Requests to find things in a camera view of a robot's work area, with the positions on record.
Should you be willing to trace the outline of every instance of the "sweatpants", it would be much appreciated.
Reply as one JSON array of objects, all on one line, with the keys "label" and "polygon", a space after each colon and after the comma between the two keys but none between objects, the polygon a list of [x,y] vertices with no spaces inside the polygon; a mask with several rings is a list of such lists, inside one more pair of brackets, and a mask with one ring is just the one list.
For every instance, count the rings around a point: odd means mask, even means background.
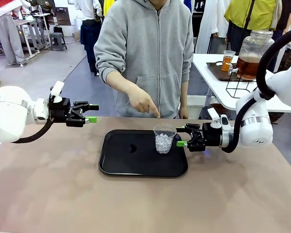
[{"label": "sweatpants", "polygon": [[25,61],[18,31],[11,15],[0,16],[0,41],[8,65]]}]

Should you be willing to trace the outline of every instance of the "black cable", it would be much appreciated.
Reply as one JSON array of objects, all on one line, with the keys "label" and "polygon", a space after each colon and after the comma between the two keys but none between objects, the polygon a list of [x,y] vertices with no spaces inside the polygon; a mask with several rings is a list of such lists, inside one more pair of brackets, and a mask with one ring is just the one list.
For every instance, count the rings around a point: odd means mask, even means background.
[{"label": "black cable", "polygon": [[229,143],[229,145],[226,148],[222,148],[222,150],[225,153],[232,153],[236,149],[236,147],[238,145],[238,141],[239,141],[239,135],[240,135],[240,130],[241,130],[243,117],[246,114],[246,112],[248,111],[248,109],[256,102],[257,101],[254,98],[252,98],[238,112],[236,120],[235,120],[235,124],[234,124],[233,141],[231,143]]},{"label": "black cable", "polygon": [[291,42],[291,31],[287,32],[282,37],[280,37],[275,43],[273,43],[269,47],[269,49],[264,53],[260,60],[257,70],[257,85],[261,92],[260,96],[266,100],[270,100],[275,95],[275,92],[267,86],[265,81],[265,74],[268,64],[273,58],[273,56],[275,56],[281,50],[281,48],[283,48],[290,42]]},{"label": "black cable", "polygon": [[20,144],[20,143],[33,142],[33,141],[39,139],[40,137],[42,137],[51,128],[52,124],[53,124],[53,119],[48,119],[46,124],[43,126],[42,129],[40,129],[40,131],[38,131],[37,133],[35,133],[32,136],[20,138],[16,142],[13,142],[13,143]]}]

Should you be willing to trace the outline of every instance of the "wooden tray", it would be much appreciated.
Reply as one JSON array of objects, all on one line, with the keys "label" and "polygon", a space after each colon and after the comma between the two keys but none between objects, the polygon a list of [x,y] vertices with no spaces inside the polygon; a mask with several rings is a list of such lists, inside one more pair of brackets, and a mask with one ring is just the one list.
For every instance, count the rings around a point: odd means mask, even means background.
[{"label": "wooden tray", "polygon": [[238,81],[240,81],[240,82],[252,82],[252,81],[243,80],[243,79],[238,78],[237,74],[232,74],[232,76],[230,77],[230,75],[228,74],[227,71],[221,70],[221,66],[217,65],[218,63],[222,63],[222,62],[213,62],[213,63],[207,62],[208,69],[216,77],[217,80],[224,81],[224,82],[228,82],[228,81],[230,81],[230,82],[238,82]]}]

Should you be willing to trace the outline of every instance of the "plastic cup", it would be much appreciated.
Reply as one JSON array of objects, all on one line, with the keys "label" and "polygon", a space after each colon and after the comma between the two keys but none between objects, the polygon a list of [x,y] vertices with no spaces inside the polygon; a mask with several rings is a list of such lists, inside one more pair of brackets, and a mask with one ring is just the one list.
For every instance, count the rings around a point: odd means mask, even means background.
[{"label": "plastic cup", "polygon": [[223,62],[222,62],[222,71],[228,71],[230,63],[232,63],[233,57],[236,52],[231,51],[231,50],[225,50],[224,51],[224,56],[223,56]]},{"label": "plastic cup", "polygon": [[169,124],[160,124],[154,127],[155,147],[160,154],[167,154],[173,144],[177,130]]}]

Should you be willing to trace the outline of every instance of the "stool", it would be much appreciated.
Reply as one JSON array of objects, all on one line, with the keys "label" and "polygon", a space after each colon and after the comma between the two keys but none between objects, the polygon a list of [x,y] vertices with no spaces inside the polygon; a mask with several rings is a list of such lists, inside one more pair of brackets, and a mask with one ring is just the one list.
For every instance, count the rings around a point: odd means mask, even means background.
[{"label": "stool", "polygon": [[50,35],[50,46],[52,51],[64,51],[67,45],[65,42],[64,35],[62,33],[51,33]]}]

